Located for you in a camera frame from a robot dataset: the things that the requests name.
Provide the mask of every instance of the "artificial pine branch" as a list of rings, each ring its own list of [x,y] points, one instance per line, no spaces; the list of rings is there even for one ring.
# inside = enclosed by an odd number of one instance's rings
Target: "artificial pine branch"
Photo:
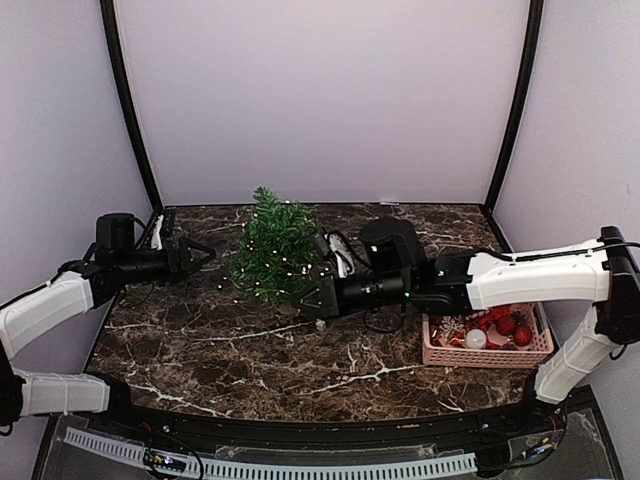
[[[307,206],[283,203],[266,187],[253,198],[255,211],[243,228],[232,275],[246,295],[283,304],[310,279],[317,257],[309,235],[316,225]]]

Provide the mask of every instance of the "white perforated strip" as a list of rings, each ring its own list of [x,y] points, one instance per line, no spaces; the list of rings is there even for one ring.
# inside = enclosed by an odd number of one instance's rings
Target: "white perforated strip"
[[[115,440],[101,435],[67,428],[65,443],[105,458],[145,468],[142,462],[144,445],[138,442]],[[164,452],[187,463],[182,478],[198,478],[198,462],[193,456]],[[286,466],[237,463],[202,458],[205,479],[229,480],[419,480],[446,478],[453,475],[476,472],[475,454],[455,455],[412,462],[387,463],[361,466]]]

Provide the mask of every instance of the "plastic basket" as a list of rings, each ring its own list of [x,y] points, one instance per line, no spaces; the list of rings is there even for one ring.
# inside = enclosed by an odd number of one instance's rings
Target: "plastic basket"
[[[553,353],[551,331],[544,317],[537,315],[535,304],[514,304],[511,311],[521,312],[533,332],[529,350],[471,350],[438,347],[431,344],[429,320],[423,322],[423,361],[427,365],[481,368],[536,368]]]

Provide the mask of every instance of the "red bauble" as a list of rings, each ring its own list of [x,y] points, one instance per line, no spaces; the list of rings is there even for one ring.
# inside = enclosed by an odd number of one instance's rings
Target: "red bauble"
[[[513,335],[517,327],[516,321],[511,315],[505,315],[496,322],[496,329],[498,330],[498,333],[504,337]]]
[[[518,327],[513,334],[513,343],[519,347],[526,347],[533,340],[533,332],[529,327]]]

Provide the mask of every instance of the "brown marble surface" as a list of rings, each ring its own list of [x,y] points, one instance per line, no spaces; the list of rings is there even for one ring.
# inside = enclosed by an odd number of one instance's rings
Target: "brown marble surface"
[[[246,420],[406,419],[520,398],[526,370],[423,365],[422,320],[411,309],[393,334],[366,329],[362,315],[320,332],[312,318],[241,298],[227,266],[251,211],[178,208],[174,236],[214,246],[218,258],[177,285],[129,287],[88,370],[126,380],[138,405]],[[498,248],[476,206],[318,205],[314,214],[354,244],[365,223],[393,215],[414,223],[427,254]],[[371,321],[396,315],[388,309]]]

